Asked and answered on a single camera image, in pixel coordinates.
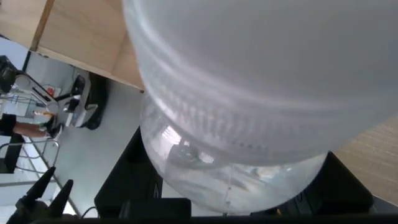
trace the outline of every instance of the plastic water bottle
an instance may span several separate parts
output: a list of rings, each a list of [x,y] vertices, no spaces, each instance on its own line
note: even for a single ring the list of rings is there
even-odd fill
[[[124,0],[164,180],[219,212],[301,192],[398,110],[398,1]]]

